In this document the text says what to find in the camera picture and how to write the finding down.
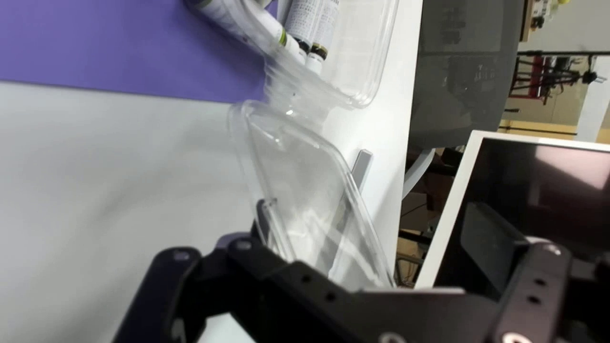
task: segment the white table surface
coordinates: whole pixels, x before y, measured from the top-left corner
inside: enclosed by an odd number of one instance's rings
[[[324,137],[373,154],[362,196],[394,259],[421,0],[381,90]],[[251,225],[227,105],[0,82],[0,341],[110,341],[154,253]]]

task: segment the plastic clamshell container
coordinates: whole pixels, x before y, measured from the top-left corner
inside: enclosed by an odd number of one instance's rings
[[[341,152],[261,103],[228,116],[263,242],[345,290],[389,288],[390,269]]]
[[[267,59],[267,95],[274,99],[274,91],[293,90],[326,107],[360,109],[371,103],[381,84],[396,6],[396,0],[341,0],[322,74],[278,51]]]

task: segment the clear plastic bag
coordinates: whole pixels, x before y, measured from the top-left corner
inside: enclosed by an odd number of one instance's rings
[[[230,112],[263,242],[347,290],[392,286],[350,172],[333,145],[259,103]]]

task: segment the white wall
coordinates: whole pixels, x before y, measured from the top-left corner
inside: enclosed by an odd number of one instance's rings
[[[541,31],[533,31],[520,50],[610,51],[608,15],[610,0],[572,0]]]

